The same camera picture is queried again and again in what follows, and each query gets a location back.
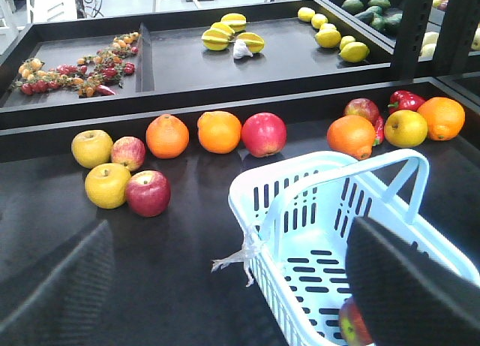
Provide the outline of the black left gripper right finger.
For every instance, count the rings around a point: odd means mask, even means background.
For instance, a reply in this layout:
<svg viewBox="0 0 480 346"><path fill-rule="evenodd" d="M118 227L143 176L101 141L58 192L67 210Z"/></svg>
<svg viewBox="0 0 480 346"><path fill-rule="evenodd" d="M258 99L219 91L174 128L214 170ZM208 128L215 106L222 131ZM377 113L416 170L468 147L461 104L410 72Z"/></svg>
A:
<svg viewBox="0 0 480 346"><path fill-rule="evenodd" d="M377 221L354 219L345 266L374 344L479 344L479 286Z"/></svg>

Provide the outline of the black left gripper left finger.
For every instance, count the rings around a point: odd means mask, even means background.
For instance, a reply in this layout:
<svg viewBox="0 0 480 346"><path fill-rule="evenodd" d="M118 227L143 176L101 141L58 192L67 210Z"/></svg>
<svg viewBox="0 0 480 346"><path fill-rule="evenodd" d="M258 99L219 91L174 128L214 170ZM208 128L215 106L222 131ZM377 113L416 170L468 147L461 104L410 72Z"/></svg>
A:
<svg viewBox="0 0 480 346"><path fill-rule="evenodd" d="M1 344L85 345L114 276L108 221L89 224L1 284Z"/></svg>

